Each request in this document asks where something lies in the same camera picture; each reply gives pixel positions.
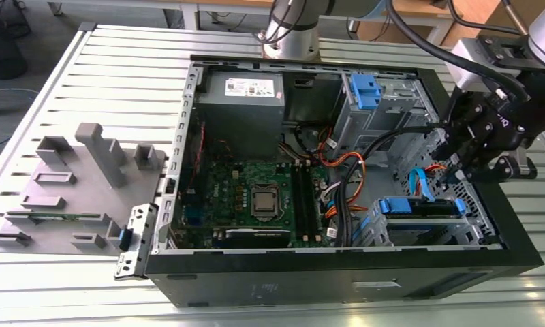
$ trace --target open computer tower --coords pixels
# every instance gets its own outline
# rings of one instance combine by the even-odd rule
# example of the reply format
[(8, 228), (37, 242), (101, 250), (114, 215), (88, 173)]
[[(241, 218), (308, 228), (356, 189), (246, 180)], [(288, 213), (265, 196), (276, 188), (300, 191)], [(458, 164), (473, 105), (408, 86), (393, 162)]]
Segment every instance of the open computer tower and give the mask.
[(442, 298), (540, 266), (498, 184), (440, 183), (440, 169), (436, 201), (410, 193), (413, 168), (450, 164), (430, 158), (441, 130), (366, 159), (366, 211), (336, 246), (324, 213), (342, 168), (316, 151), (328, 161), (361, 152), (389, 130), (438, 121), (446, 101), (432, 70), (194, 57), (162, 200), (128, 225), (148, 242), (130, 243), (116, 277), (149, 277), (176, 306), (280, 305)]

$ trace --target label on case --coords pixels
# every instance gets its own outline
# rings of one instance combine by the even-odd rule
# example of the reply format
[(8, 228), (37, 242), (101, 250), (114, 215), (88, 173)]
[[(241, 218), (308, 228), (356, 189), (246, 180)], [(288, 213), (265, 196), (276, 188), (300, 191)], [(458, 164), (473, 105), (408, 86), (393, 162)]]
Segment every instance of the label on case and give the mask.
[(329, 227), (326, 229), (326, 237), (337, 238), (337, 229)]
[(228, 78), (224, 95), (228, 97), (274, 97), (274, 80)]
[(326, 138), (326, 145), (329, 145), (332, 149), (334, 149), (337, 147), (337, 142), (333, 141), (332, 138)]

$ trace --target slotted metal table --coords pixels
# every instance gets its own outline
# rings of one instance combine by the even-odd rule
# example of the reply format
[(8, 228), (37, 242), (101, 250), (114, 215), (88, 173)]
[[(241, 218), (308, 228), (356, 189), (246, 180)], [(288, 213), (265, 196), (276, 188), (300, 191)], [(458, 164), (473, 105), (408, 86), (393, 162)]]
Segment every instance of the slotted metal table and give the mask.
[[(0, 226), (20, 204), (42, 136), (73, 141), (80, 122), (100, 123), (121, 146), (169, 153), (190, 54), (258, 57), (242, 33), (98, 25), (77, 32), (0, 156)], [(321, 60), (446, 68), (410, 45), (321, 40)], [(545, 134), (529, 151), (538, 178), (502, 188), (545, 261)], [(545, 266), (442, 300), (177, 309), (150, 281), (113, 281), (116, 258), (0, 254), (0, 322), (69, 326), (545, 326)]]

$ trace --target floor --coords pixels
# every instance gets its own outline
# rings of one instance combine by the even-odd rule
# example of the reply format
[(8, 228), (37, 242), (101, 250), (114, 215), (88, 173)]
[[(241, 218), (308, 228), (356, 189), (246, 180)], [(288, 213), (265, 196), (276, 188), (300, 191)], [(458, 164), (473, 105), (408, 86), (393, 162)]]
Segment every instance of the floor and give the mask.
[[(40, 91), (48, 79), (62, 52), (76, 34), (82, 22), (97, 22), (110, 25), (132, 25), (141, 27), (166, 27), (164, 12), (160, 9), (126, 8), (109, 6), (84, 6), (64, 4), (64, 15), (52, 15), (48, 4), (26, 0), (24, 14), (33, 32), (17, 40), (22, 55), (29, 63), (29, 70), (14, 80), (0, 81), (0, 88), (25, 88)], [(180, 21), (177, 13), (174, 24)], [(226, 31), (236, 27), (242, 14), (220, 17), (220, 24), (212, 24), (206, 12), (201, 12), (201, 28), (213, 31)], [(246, 15), (236, 32), (253, 33), (268, 24), (268, 17)], [(342, 21), (322, 20), (320, 23), (321, 37), (348, 38)], [(24, 91), (0, 92), (0, 142), (6, 140), (24, 116), (34, 95)]]

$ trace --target gray 3d printed holder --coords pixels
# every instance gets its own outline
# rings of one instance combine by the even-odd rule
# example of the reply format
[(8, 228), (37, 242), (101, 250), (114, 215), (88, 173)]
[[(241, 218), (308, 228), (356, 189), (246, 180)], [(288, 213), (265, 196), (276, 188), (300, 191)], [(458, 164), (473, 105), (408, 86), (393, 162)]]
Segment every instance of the gray 3d printed holder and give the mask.
[(124, 150), (101, 132), (100, 124), (80, 124), (84, 146), (42, 138), (21, 208), (4, 216), (0, 252), (118, 254), (132, 207), (153, 201), (165, 153), (150, 144)]

